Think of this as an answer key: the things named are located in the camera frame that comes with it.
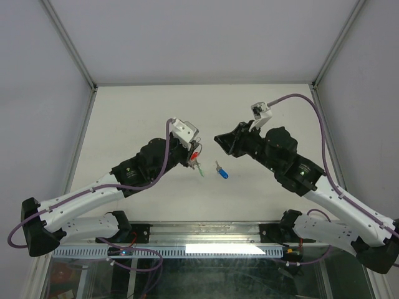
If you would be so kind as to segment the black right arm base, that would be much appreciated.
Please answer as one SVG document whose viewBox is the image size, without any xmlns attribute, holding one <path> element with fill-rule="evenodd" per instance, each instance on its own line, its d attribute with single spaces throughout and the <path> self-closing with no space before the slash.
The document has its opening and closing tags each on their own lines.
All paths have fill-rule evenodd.
<svg viewBox="0 0 399 299">
<path fill-rule="evenodd" d="M 303 213 L 289 209 L 283 213 L 280 221 L 259 224 L 261 243 L 277 243 L 288 247 L 288 243 L 299 244 L 300 237 L 294 232 L 294 222 Z"/>
</svg>

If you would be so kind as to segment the metal keyring with clips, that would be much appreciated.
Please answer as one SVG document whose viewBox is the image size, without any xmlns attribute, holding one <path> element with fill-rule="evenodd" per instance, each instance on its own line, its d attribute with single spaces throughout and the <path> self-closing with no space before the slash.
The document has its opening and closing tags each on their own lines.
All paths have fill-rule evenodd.
<svg viewBox="0 0 399 299">
<path fill-rule="evenodd" d="M 195 150 L 193 151 L 193 153 L 196 152 L 196 151 L 198 151 L 198 152 L 201 154 L 202 149 L 203 149 L 203 146 L 202 146 L 202 144 L 201 144 L 201 138 L 200 138 L 200 137 L 197 137 L 197 139 L 196 139 L 196 148 L 195 148 Z M 192 166 L 193 166 L 194 168 L 197 168 L 197 165 L 199 164 L 198 158 L 197 158 L 196 160 L 190 160 L 190 161 L 191 161 L 191 164 L 192 164 Z"/>
</svg>

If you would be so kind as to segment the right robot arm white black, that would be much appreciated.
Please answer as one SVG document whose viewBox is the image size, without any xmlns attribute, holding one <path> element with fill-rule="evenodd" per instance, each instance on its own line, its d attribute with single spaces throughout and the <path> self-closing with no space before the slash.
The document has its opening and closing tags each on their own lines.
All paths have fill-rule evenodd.
<svg viewBox="0 0 399 299">
<path fill-rule="evenodd" d="M 288 210 L 279 223 L 281 238 L 325 242 L 352 254 L 374 272 L 388 273 L 398 258 L 398 221 L 352 198 L 324 169 L 298 154 L 297 140 L 283 126 L 261 136 L 260 130 L 251 125 L 240 122 L 233 131 L 217 135 L 214 140 L 230 156 L 250 156 L 272 171 L 284 189 L 318 204 L 341 220 L 340 224 L 322 222 Z"/>
</svg>

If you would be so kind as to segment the key with blue tag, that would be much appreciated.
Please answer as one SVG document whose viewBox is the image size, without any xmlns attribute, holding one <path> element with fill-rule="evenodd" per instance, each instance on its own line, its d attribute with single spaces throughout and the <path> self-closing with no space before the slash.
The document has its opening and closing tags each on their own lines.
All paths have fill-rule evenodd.
<svg viewBox="0 0 399 299">
<path fill-rule="evenodd" d="M 215 161 L 216 163 L 216 172 L 223 178 L 223 179 L 227 179 L 229 178 L 228 173 L 219 165 L 219 163 L 217 161 Z"/>
</svg>

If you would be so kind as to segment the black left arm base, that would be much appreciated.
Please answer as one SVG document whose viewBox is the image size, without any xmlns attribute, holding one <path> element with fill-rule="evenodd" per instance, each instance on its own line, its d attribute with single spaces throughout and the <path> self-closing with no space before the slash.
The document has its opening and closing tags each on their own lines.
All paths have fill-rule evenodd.
<svg viewBox="0 0 399 299">
<path fill-rule="evenodd" d="M 110 237 L 103 237 L 113 244 L 148 244 L 151 224 L 130 222 L 123 211 L 106 213 L 117 221 L 117 231 Z"/>
</svg>

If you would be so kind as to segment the key with red tag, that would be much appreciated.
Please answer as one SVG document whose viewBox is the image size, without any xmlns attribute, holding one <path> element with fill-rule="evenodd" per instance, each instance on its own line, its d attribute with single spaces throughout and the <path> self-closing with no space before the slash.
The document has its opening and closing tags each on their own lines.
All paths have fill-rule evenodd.
<svg viewBox="0 0 399 299">
<path fill-rule="evenodd" d="M 198 151 L 194 152 L 194 153 L 191 155 L 190 160 L 196 160 L 196 159 L 198 158 L 199 155 L 200 155 L 200 153 L 199 153 Z"/>
</svg>

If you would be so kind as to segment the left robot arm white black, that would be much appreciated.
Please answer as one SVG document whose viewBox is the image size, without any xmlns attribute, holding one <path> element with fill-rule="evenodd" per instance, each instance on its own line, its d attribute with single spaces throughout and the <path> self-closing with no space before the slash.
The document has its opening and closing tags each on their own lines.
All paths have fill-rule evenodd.
<svg viewBox="0 0 399 299">
<path fill-rule="evenodd" d="M 84 217 L 84 214 L 151 188 L 179 164 L 188 167 L 199 147 L 196 140 L 183 146 L 173 136 L 169 140 L 155 138 L 134 157 L 78 191 L 41 202 L 33 197 L 24 200 L 21 223 L 29 255 L 48 254 L 67 240 L 95 237 L 126 241 L 131 228 L 124 212 L 107 212 L 101 217 Z"/>
</svg>

